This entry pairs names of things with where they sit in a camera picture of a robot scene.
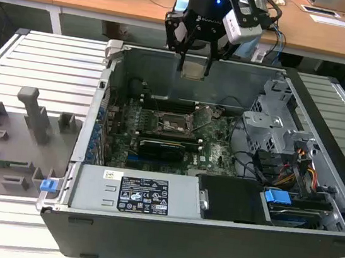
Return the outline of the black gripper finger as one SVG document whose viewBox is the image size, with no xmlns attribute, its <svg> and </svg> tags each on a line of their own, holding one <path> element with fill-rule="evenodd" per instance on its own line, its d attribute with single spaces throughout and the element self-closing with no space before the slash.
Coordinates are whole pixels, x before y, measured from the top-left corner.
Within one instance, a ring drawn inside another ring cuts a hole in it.
<svg viewBox="0 0 345 258">
<path fill-rule="evenodd" d="M 185 13 L 175 11 L 167 12 L 165 17 L 165 30 L 168 49 L 180 56 L 177 71 L 182 71 L 186 53 L 191 43 Z"/>
<path fill-rule="evenodd" d="M 210 41 L 209 46 L 210 50 L 204 68 L 205 77 L 208 76 L 214 61 L 228 60 L 237 50 L 238 45 L 232 44 L 225 34 L 219 39 Z"/>
</svg>

